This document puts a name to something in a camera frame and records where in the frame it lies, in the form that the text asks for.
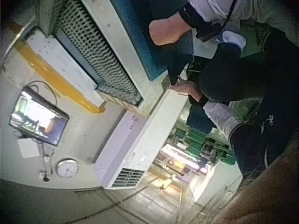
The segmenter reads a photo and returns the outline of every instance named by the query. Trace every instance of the hand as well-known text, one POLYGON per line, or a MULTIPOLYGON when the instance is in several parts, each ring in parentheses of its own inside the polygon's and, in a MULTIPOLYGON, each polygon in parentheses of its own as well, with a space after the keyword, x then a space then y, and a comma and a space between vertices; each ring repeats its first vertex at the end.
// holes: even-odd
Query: hand
POLYGON ((187 93, 197 102, 199 102, 200 98, 202 97, 201 92, 197 90, 196 84, 192 81, 183 80, 177 83, 177 85, 171 86, 170 89, 180 93, 187 93))

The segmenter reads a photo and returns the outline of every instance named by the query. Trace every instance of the white paper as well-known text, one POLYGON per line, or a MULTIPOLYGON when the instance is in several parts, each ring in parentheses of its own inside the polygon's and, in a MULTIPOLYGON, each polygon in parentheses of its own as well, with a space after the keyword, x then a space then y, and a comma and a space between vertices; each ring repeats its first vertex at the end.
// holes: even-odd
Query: white paper
POLYGON ((38 145, 32 139, 18 139, 20 152, 23 158, 39 156, 38 145))

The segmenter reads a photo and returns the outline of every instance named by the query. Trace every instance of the white sleeve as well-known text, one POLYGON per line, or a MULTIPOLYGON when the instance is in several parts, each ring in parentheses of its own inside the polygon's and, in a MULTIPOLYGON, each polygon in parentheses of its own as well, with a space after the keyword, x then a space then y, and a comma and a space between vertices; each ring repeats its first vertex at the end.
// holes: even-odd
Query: white sleeve
POLYGON ((226 105, 208 101, 203 109, 206 115, 214 122, 214 124, 223 132, 226 139, 229 139, 232 131, 244 121, 236 117, 233 111, 226 105))

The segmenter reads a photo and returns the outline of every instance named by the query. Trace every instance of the clock face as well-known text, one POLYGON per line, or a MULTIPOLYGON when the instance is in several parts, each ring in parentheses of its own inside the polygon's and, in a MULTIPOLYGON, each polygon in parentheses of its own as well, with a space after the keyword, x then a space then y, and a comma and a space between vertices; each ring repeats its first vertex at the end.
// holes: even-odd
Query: clock face
POLYGON ((57 164, 56 172, 61 178, 71 178, 78 172, 78 163, 72 159, 65 159, 57 164))

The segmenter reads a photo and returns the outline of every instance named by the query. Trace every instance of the blue panel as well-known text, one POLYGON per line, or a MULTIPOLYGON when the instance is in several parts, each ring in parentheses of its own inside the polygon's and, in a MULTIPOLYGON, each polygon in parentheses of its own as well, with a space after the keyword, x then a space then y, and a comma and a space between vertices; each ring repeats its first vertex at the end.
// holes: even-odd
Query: blue panel
POLYGON ((147 0, 111 0, 150 81, 166 71, 162 48, 156 46, 149 34, 152 20, 147 0))

